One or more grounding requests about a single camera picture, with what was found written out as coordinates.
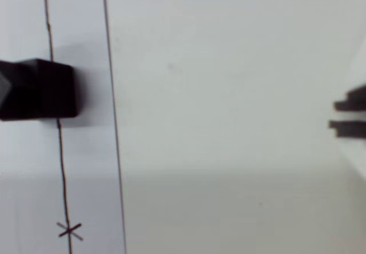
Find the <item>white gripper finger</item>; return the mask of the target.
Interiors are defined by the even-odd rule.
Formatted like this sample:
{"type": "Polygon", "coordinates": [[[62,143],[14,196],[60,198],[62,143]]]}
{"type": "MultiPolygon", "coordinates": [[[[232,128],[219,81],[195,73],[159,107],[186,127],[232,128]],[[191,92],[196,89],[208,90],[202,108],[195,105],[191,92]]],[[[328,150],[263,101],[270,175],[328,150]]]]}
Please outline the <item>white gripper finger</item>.
{"type": "Polygon", "coordinates": [[[355,54],[346,73],[344,98],[334,102],[334,109],[339,112],[365,111],[365,41],[355,54]]]}
{"type": "Polygon", "coordinates": [[[361,177],[365,177],[365,121],[331,120],[328,126],[335,131],[345,158],[361,177]]]}

